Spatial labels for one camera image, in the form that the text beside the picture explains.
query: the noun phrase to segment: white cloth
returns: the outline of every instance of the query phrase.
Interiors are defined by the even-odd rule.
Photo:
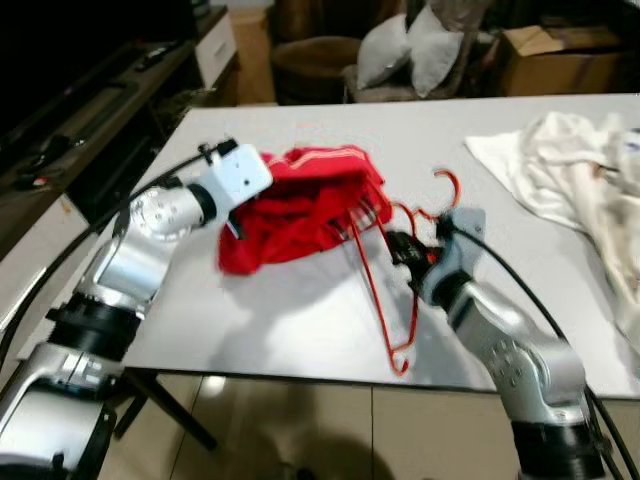
[[[640,352],[640,132],[551,112],[467,148],[534,214],[588,234],[618,298],[615,322]]]

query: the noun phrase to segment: red garment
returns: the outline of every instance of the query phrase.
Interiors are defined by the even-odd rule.
[[[382,223],[391,219],[384,180],[358,147],[295,148],[262,157],[274,182],[236,209],[244,240],[229,227],[222,230],[218,262],[224,272],[250,274],[265,263],[336,247],[351,237],[349,215],[360,229],[373,225],[376,214]]]

